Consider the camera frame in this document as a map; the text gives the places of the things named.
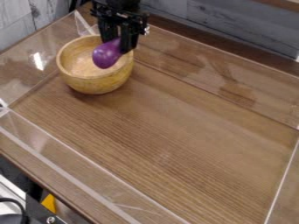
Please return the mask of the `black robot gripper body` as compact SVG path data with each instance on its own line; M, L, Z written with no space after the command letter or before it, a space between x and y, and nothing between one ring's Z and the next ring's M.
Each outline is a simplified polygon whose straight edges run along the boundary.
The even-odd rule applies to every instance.
M117 24L118 29L123 23L130 23L139 32L139 35L150 33L150 14L141 10L141 0L91 0L91 15L101 20Z

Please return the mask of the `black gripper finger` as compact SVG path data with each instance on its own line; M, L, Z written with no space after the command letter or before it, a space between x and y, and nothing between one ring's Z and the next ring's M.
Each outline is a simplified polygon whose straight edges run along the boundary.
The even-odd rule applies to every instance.
M118 25L107 20L98 22L99 33L102 41L107 43L118 37Z
M138 29L130 23L123 23L121 25L121 52L123 54L131 52L137 48L138 39Z

